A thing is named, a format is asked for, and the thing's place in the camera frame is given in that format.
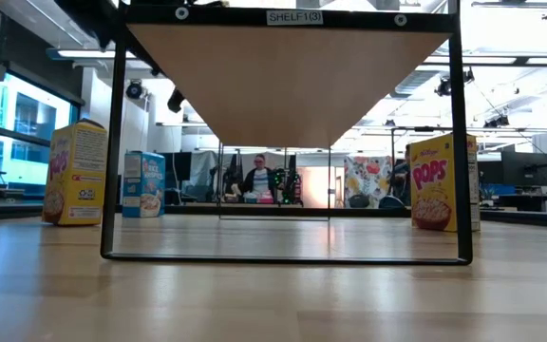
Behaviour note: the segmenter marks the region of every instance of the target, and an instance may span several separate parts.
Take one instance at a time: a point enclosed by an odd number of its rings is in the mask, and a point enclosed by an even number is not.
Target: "computer monitor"
[[[191,152],[178,153],[160,153],[166,162],[166,189],[180,188],[183,181],[188,181],[191,177]]]
[[[503,184],[503,162],[479,161],[479,181],[484,184]]]
[[[547,186],[547,155],[501,152],[503,183],[515,186]]]

